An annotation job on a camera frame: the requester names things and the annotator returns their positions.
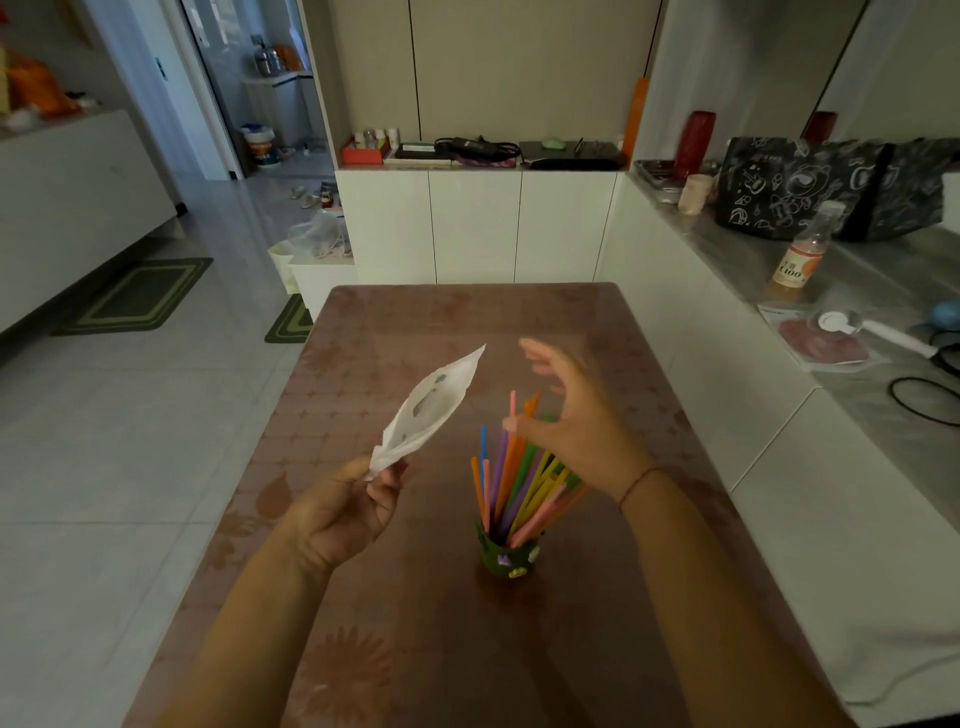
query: bag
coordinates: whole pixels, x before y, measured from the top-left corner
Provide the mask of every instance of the bag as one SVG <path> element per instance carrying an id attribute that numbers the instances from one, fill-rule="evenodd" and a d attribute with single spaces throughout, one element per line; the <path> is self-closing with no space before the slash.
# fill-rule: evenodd
<path id="1" fill-rule="evenodd" d="M 44 63 L 18 53 L 10 53 L 10 58 L 7 78 L 15 107 L 35 106 L 46 119 L 82 110 L 80 104 L 60 90 L 57 79 Z"/>
<path id="2" fill-rule="evenodd" d="M 824 200 L 838 200 L 846 220 L 870 183 L 881 144 L 735 137 L 720 170 L 718 225 L 774 240 L 793 240 Z"/>
<path id="3" fill-rule="evenodd" d="M 944 219 L 944 172 L 960 139 L 884 144 L 876 171 L 837 237 L 851 242 L 889 240 Z"/>
<path id="4" fill-rule="evenodd" d="M 335 255 L 339 247 L 339 255 L 346 254 L 346 241 L 340 228 L 337 215 L 333 212 L 319 210 L 308 223 L 299 223 L 291 226 L 287 233 L 287 242 L 300 255 L 309 255 L 313 258 Z"/>

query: brown tablecloth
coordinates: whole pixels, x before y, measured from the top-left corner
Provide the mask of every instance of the brown tablecloth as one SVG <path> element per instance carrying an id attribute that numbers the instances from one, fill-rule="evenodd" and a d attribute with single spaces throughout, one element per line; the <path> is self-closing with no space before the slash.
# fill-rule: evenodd
<path id="1" fill-rule="evenodd" d="M 520 335 L 581 355 L 628 424 L 696 501 L 782 634 L 803 640 L 611 284 L 336 288 L 303 349 L 125 725 L 149 725 L 230 586 L 292 498 L 370 451 L 429 372 L 487 345 L 466 399 L 416 456 L 393 523 L 341 567 L 300 664 L 284 728 L 688 724 L 629 528 L 590 494 L 541 539 L 535 571 L 479 560 L 469 458 L 509 392 L 543 390 Z"/>

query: white door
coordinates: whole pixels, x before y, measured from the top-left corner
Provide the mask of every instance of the white door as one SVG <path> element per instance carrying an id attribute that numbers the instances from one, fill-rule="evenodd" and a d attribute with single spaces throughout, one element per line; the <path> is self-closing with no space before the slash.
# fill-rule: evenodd
<path id="1" fill-rule="evenodd" d="M 515 170 L 429 173 L 437 283 L 512 283 L 520 175 Z"/>
<path id="2" fill-rule="evenodd" d="M 593 280 L 614 172 L 524 172 L 517 283 Z"/>
<path id="3" fill-rule="evenodd" d="M 426 171 L 340 170 L 337 185 L 361 283 L 437 282 Z"/>

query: white paper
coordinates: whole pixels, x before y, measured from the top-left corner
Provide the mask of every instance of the white paper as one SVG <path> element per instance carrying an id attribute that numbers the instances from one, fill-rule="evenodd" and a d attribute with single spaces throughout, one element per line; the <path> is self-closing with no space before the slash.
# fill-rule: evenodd
<path id="1" fill-rule="evenodd" d="M 441 367 L 414 387 L 383 430 L 382 444 L 373 448 L 368 480 L 422 448 L 449 419 L 464 400 L 486 347 Z"/>

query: green rug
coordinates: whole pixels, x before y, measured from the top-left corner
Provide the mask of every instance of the green rug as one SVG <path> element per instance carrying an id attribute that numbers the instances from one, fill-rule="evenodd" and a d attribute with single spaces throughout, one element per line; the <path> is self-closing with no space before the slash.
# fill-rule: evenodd
<path id="1" fill-rule="evenodd" d="M 310 318 L 310 312 L 303 305 L 300 294 L 295 293 L 283 306 L 282 313 L 276 317 L 263 340 L 268 344 L 302 344 L 310 335 L 311 328 L 313 319 Z"/>
<path id="2" fill-rule="evenodd" d="M 150 331 L 163 326 L 212 257 L 140 260 L 124 268 L 77 315 L 52 336 Z"/>

